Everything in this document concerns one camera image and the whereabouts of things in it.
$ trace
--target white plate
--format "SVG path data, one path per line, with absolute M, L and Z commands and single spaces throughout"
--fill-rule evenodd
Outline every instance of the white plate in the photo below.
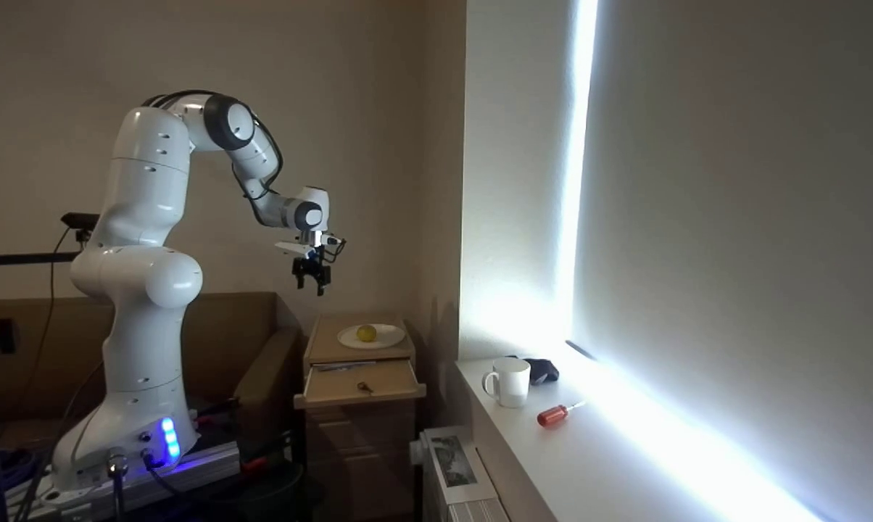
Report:
M 348 344 L 348 347 L 365 347 L 365 350 L 375 350 L 375 347 L 391 347 L 391 344 L 401 344 L 401 340 L 407 337 L 407 330 L 398 327 L 398 325 L 378 325 L 378 321 L 375 321 L 378 340 L 375 340 L 375 341 L 361 341 L 361 340 L 358 340 L 358 327 L 361 327 L 361 325 L 346 327 L 346 330 L 340 332 L 340 341 Z

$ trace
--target small white object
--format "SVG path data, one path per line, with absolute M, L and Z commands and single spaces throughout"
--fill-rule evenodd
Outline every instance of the small white object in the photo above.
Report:
M 527 399 L 527 375 L 530 364 L 524 359 L 497 359 L 484 375 L 484 393 L 497 396 L 500 406 L 519 409 Z
M 340 341 L 348 344 L 348 347 L 365 347 L 365 350 L 378 350 L 378 347 L 394 347 L 404 341 L 407 330 L 398 327 L 398 325 L 371 325 L 378 330 L 378 340 L 375 341 L 362 341 L 358 340 L 358 327 L 361 325 L 350 325 L 340 332 Z

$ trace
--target radiator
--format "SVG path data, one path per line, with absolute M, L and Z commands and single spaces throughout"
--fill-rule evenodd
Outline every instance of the radiator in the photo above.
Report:
M 416 454 L 424 467 L 424 522 L 508 522 L 477 447 L 459 425 L 424 428 Z

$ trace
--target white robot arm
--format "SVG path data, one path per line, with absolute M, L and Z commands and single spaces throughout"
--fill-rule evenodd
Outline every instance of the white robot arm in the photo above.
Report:
M 131 111 L 113 148 L 110 186 L 101 218 L 84 253 L 73 261 L 73 282 L 88 296 L 113 301 L 115 319 L 104 340 L 108 393 L 55 447 L 55 498 L 108 482 L 110 457 L 142 470 L 184 467 L 198 444 L 188 418 L 179 325 L 204 288 L 194 257 L 165 247 L 187 208 L 191 157 L 223 151 L 253 203 L 258 224 L 295 230 L 292 276 L 323 288 L 342 237 L 324 230 L 327 193 L 307 187 L 278 196 L 271 183 L 282 170 L 282 151 L 258 116 L 239 99 L 184 89 L 155 95 Z

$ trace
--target blue led light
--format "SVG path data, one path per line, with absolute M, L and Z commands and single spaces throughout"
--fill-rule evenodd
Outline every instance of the blue led light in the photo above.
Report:
M 179 441 L 176 441 L 176 428 L 173 428 L 171 418 L 162 418 L 162 435 L 165 435 L 171 462 L 179 457 Z

